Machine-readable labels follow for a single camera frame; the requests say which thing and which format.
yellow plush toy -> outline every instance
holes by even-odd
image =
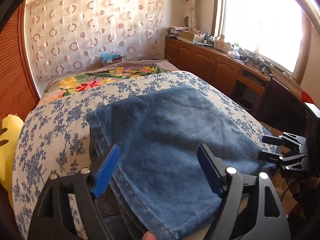
[[[0,120],[0,183],[8,191],[12,205],[12,168],[23,121],[16,115]]]

red flower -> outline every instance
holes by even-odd
[[[87,83],[80,84],[80,86],[76,87],[76,89],[78,90],[78,92],[81,92],[81,91],[85,91],[87,89],[98,87],[98,86],[99,84],[96,81],[93,81],[91,84],[87,84]]]

blue floral pattern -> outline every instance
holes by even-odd
[[[12,175],[14,213],[21,235],[27,238],[32,212],[49,175],[71,175],[90,166],[87,113],[124,98],[182,85],[198,89],[259,146],[275,152],[275,147],[261,141],[263,135],[270,135],[267,129],[230,98],[188,72],[148,75],[79,92],[38,106],[26,118]],[[71,195],[70,204],[78,234],[86,239]]]

human hand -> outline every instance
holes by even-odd
[[[157,240],[156,236],[153,233],[150,233],[149,231],[147,231],[141,240]]]

floral blanket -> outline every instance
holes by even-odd
[[[120,62],[98,70],[55,79],[47,85],[44,95],[40,99],[38,105],[43,105],[65,96],[119,80],[168,72],[174,67],[173,65],[170,65],[171,64],[168,62],[159,60]]]
[[[182,85],[198,89],[254,142],[275,152],[275,146],[261,140],[263,135],[271,135],[267,129],[226,95],[189,72],[146,75],[82,90],[36,107],[23,125],[12,173],[13,209],[21,235],[27,239],[33,210],[50,174],[66,176],[90,166],[87,113],[124,98]],[[87,239],[74,195],[70,196],[70,204],[78,234]]]

